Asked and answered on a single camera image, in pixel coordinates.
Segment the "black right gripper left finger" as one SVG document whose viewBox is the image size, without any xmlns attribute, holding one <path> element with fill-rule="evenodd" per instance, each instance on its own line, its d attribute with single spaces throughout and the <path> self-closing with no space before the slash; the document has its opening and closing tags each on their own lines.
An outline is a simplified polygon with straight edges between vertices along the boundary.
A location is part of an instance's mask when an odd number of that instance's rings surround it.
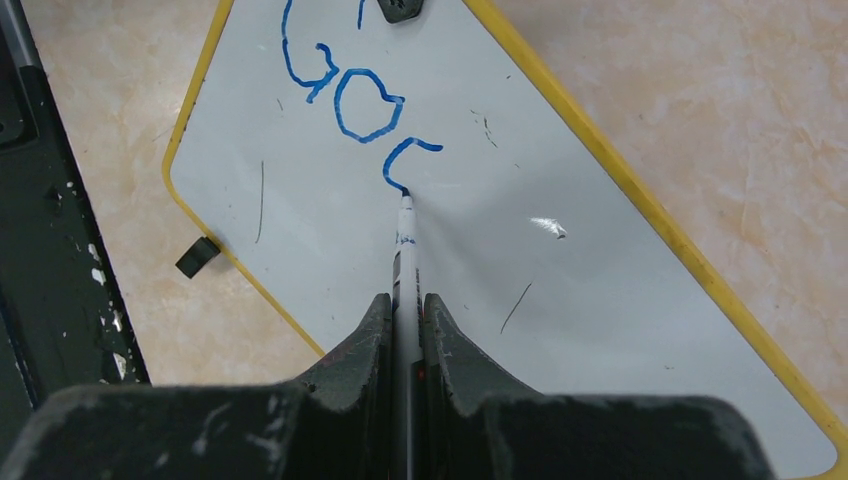
<svg viewBox="0 0 848 480">
<path fill-rule="evenodd" d="M 77 386 L 21 432 L 5 479 L 363 479 L 388 469 L 391 300 L 299 376 Z"/>
</svg>

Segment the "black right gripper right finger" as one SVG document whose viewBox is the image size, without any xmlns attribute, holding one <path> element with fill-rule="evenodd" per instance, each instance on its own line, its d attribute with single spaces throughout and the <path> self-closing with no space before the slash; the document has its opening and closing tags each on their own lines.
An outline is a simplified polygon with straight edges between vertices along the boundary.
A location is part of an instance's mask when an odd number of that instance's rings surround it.
<svg viewBox="0 0 848 480">
<path fill-rule="evenodd" d="M 424 300 L 436 479 L 771 479 L 749 422 L 705 396 L 543 394 Z"/>
</svg>

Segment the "white whiteboard marker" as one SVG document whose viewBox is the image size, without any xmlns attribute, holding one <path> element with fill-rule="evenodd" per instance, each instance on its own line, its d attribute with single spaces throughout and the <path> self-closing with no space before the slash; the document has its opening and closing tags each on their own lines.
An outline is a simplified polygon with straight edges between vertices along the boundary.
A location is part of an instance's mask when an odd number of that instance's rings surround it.
<svg viewBox="0 0 848 480">
<path fill-rule="evenodd" d="M 392 479 L 421 479 L 423 351 L 420 286 L 416 261 L 416 213 L 410 191 L 401 189 L 392 292 Z"/>
</svg>

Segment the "yellow framed whiteboard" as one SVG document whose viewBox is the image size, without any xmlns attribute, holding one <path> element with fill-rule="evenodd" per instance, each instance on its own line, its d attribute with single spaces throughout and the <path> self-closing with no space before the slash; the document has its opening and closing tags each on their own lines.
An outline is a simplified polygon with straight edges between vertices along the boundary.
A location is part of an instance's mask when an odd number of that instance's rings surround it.
<svg viewBox="0 0 848 480">
<path fill-rule="evenodd" d="M 489 1 L 222 1 L 163 164 L 182 209 L 317 352 L 390 289 L 401 186 L 421 289 L 544 392 L 708 395 L 783 478 L 847 430 Z"/>
</svg>

